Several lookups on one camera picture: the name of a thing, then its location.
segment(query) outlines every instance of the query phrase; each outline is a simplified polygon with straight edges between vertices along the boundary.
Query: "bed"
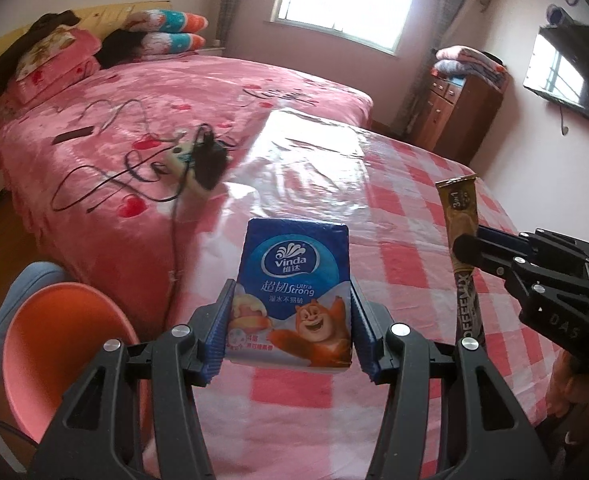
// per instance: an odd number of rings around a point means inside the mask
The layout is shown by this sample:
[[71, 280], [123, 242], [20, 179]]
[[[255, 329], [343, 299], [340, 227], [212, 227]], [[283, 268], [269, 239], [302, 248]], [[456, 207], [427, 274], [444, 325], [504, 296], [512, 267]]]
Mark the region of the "bed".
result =
[[[452, 342], [455, 287], [434, 183], [471, 171], [363, 129], [371, 108], [362, 92], [243, 60], [125, 64], [0, 121], [0, 168], [41, 247], [111, 296], [142, 339], [189, 319], [236, 276], [249, 218], [282, 216], [345, 222], [366, 296]], [[177, 276], [177, 180], [155, 163], [201, 123], [232, 146], [231, 163], [208, 200], [178, 203]], [[52, 145], [83, 126], [94, 133]], [[110, 182], [133, 163], [135, 190]], [[485, 224], [514, 231], [482, 182], [479, 212]], [[178, 298], [163, 326], [173, 278]], [[541, 420], [555, 349], [520, 325], [501, 280], [476, 280], [490, 357], [531, 420]], [[367, 470], [386, 388], [356, 364], [329, 376], [225, 362], [196, 395], [218, 478], [353, 479]], [[437, 387], [432, 396], [426, 473], [436, 461]]]

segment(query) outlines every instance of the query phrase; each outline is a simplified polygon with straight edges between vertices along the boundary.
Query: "vinda logo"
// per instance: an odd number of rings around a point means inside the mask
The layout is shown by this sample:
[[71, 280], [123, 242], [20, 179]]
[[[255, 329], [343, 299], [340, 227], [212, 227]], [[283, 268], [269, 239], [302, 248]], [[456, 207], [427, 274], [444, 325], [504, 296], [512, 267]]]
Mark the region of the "vinda logo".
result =
[[261, 269], [273, 278], [310, 274], [319, 267], [319, 253], [307, 242], [287, 240], [270, 247], [261, 259]]

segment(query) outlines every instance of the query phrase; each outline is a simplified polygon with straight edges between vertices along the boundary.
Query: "black cable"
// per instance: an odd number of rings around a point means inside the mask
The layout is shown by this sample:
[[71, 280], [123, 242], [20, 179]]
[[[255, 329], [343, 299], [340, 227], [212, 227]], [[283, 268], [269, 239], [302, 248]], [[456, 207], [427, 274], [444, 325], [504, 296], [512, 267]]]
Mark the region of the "black cable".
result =
[[23, 431], [18, 430], [14, 426], [11, 426], [7, 422], [3, 422], [2, 420], [0, 420], [0, 429], [1, 430], [5, 430], [5, 431], [13, 434], [14, 436], [18, 436], [20, 439], [25, 440], [31, 446], [34, 446], [34, 447], [38, 447], [39, 446], [38, 443], [36, 443], [29, 436], [27, 436]]
[[[107, 102], [108, 104], [110, 104], [110, 106], [112, 106], [112, 103], [107, 99], [100, 99], [100, 100], [94, 101], [85, 107], [85, 109], [81, 112], [81, 117], [79, 119], [81, 119], [92, 106], [94, 106], [95, 104], [101, 103], [101, 102]], [[128, 189], [128, 190], [132, 191], [135, 195], [146, 198], [147, 200], [150, 200], [151, 202], [164, 203], [164, 202], [170, 202], [170, 201], [174, 200], [174, 203], [172, 204], [172, 212], [171, 212], [171, 219], [170, 219], [170, 238], [171, 238], [171, 242], [172, 242], [172, 271], [170, 273], [170, 290], [168, 291], [168, 302], [167, 302], [165, 313], [163, 316], [163, 324], [162, 324], [162, 329], [163, 329], [165, 327], [166, 323], [168, 322], [168, 316], [170, 315], [170, 310], [172, 309], [172, 304], [174, 303], [175, 297], [177, 295], [178, 282], [179, 282], [180, 273], [181, 273], [181, 265], [180, 265], [180, 261], [179, 261], [179, 251], [178, 251], [178, 240], [177, 240], [178, 202], [179, 202], [179, 197], [180, 197], [181, 193], [183, 193], [183, 190], [185, 189], [185, 187], [187, 185], [188, 174], [190, 172], [190, 169], [194, 166], [194, 160], [191, 160], [190, 163], [186, 164], [184, 170], [182, 171], [181, 177], [179, 179], [177, 190], [174, 193], [174, 195], [172, 195], [172, 196], [169, 196], [166, 198], [155, 198], [155, 197], [151, 197], [148, 194], [144, 193], [143, 191], [140, 191], [139, 189], [136, 189], [135, 187], [131, 186], [130, 183], [133, 180], [140, 182], [142, 184], [150, 184], [150, 183], [158, 182], [161, 179], [162, 175], [170, 174], [170, 172], [168, 171], [168, 168], [165, 166], [165, 164], [163, 164], [162, 162], [158, 162], [158, 161], [154, 161], [154, 162], [150, 163], [150, 169], [154, 173], [153, 178], [146, 178], [146, 177], [142, 176], [138, 172], [138, 169], [140, 167], [142, 167], [144, 164], [146, 164], [149, 160], [152, 160], [156, 156], [161, 155], [161, 153], [164, 153], [164, 152], [167, 152], [169, 150], [176, 148], [179, 141], [181, 141], [183, 139], [183, 137], [185, 137], [185, 135], [187, 134], [187, 132], [180, 132], [177, 136], [172, 137], [171, 139], [162, 139], [162, 138], [156, 136], [156, 134], [153, 135], [150, 132], [150, 126], [148, 124], [148, 117], [145, 112], [145, 107], [144, 107], [143, 103], [138, 99], [127, 100], [125, 103], [118, 106], [116, 108], [116, 110], [114, 111], [114, 114], [112, 115], [112, 117], [110, 119], [108, 119], [99, 128], [98, 133], [100, 134], [105, 129], [109, 128], [114, 123], [114, 121], [118, 117], [121, 110], [123, 110], [125, 106], [127, 106], [131, 103], [137, 103], [141, 107], [141, 110], [143, 113], [143, 122], [145, 124], [146, 133], [151, 138], [153, 138], [155, 140], [158, 140], [160, 142], [166, 142], [171, 145], [167, 148], [162, 148], [161, 150], [158, 150], [155, 153], [152, 153], [151, 155], [147, 156], [146, 158], [142, 158], [142, 155], [139, 152], [139, 150], [130, 150], [129, 152], [127, 152], [124, 155], [124, 168], [125, 169], [123, 171], [119, 171], [118, 173], [115, 173], [113, 175], [110, 175], [107, 171], [104, 171], [101, 168], [94, 166], [93, 164], [83, 164], [82, 166], [78, 166], [76, 168], [73, 168], [72, 170], [70, 170], [68, 172], [68, 174], [63, 178], [62, 181], [60, 181], [59, 185], [56, 187], [54, 194], [52, 195], [52, 199], [50, 200], [50, 208], [52, 208], [52, 210], [55, 212], [65, 211], [66, 209], [69, 209], [69, 208], [83, 202], [85, 199], [87, 199], [88, 197], [92, 196], [95, 192], [97, 192], [100, 188], [102, 188], [106, 184], [110, 184], [110, 183], [116, 184], [118, 186], [118, 189], [116, 189], [114, 192], [111, 192], [110, 194], [108, 194], [108, 196], [104, 197], [102, 200], [100, 200], [100, 202], [87, 208], [86, 213], [93, 212], [102, 203], [104, 203], [106, 200], [110, 199], [116, 193], [118, 193], [119, 191], [121, 191], [123, 189]], [[218, 142], [222, 148], [224, 148], [225, 150], [228, 150], [228, 151], [234, 150], [238, 147], [238, 143], [226, 142], [223, 139], [216, 140], [212, 126], [210, 126], [210, 124], [207, 124], [207, 123], [202, 123], [197, 128], [196, 134], [193, 139], [192, 147], [194, 150], [195, 146], [204, 146], [206, 144], [213, 145], [215, 142]], [[132, 160], [133, 156], [136, 157], [136, 162], [134, 164], [133, 164], [134, 161]], [[70, 202], [66, 205], [63, 205], [63, 206], [55, 206], [54, 202], [56, 201], [60, 191], [63, 189], [63, 186], [65, 185], [67, 180], [70, 177], [72, 177], [76, 172], [81, 171], [81, 170], [85, 170], [85, 169], [97, 171], [101, 176], [104, 177], [104, 180], [99, 182], [99, 184], [94, 186], [92, 189], [90, 189], [87, 193], [82, 195], [80, 198], [73, 200], [72, 202]], [[130, 177], [129, 180], [127, 180], [127, 182], [124, 182], [123, 180], [119, 179], [119, 177], [121, 177], [125, 174], [128, 174]]]
[[[212, 126], [210, 124], [201, 124], [197, 131], [196, 136], [194, 136], [194, 142], [192, 144], [192, 149], [194, 152], [194, 147], [197, 145], [198, 142], [206, 142], [207, 139], [214, 140], [214, 133], [212, 131]], [[168, 316], [170, 315], [170, 311], [172, 309], [172, 304], [174, 303], [175, 297], [178, 291], [178, 283], [181, 273], [181, 263], [179, 261], [178, 255], [178, 241], [177, 241], [177, 214], [178, 214], [178, 203], [180, 201], [181, 193], [183, 193], [186, 185], [188, 184], [188, 173], [190, 169], [193, 167], [194, 161], [190, 161], [187, 163], [186, 166], [183, 168], [181, 173], [181, 177], [179, 179], [178, 187], [177, 187], [177, 199], [172, 204], [172, 212], [170, 215], [170, 240], [172, 244], [172, 274], [170, 275], [170, 290], [168, 292], [168, 302], [166, 305], [165, 313], [163, 314], [163, 324], [161, 325], [161, 330], [165, 329], [166, 323], [168, 322]]]

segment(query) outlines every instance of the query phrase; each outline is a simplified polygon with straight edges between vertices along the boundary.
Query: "blue gripper pad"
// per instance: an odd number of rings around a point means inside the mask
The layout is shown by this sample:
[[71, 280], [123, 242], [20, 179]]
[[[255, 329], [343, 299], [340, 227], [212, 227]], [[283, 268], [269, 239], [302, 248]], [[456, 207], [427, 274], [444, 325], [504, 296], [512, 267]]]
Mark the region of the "blue gripper pad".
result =
[[198, 350], [193, 356], [198, 362], [190, 365], [198, 378], [196, 383], [209, 384], [221, 371], [235, 284], [234, 280], [227, 280], [216, 303], [197, 308], [188, 322], [198, 339]]
[[396, 374], [399, 362], [388, 351], [385, 334], [394, 323], [382, 304], [370, 303], [354, 277], [351, 279], [352, 341], [363, 370], [375, 384], [387, 384]]

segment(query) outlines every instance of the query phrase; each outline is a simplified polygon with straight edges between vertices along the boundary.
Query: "heart pattern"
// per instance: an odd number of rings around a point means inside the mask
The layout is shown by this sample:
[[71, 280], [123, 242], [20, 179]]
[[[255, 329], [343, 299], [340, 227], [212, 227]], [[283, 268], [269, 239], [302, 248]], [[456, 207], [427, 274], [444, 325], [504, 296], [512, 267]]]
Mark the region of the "heart pattern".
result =
[[119, 207], [116, 208], [116, 214], [121, 218], [132, 218], [140, 215], [147, 208], [148, 206], [146, 206], [143, 198], [135, 194], [129, 194], [121, 199]]
[[145, 134], [141, 139], [132, 143], [132, 148], [135, 150], [151, 150], [160, 145], [161, 141], [159, 139], [155, 139], [150, 134]]

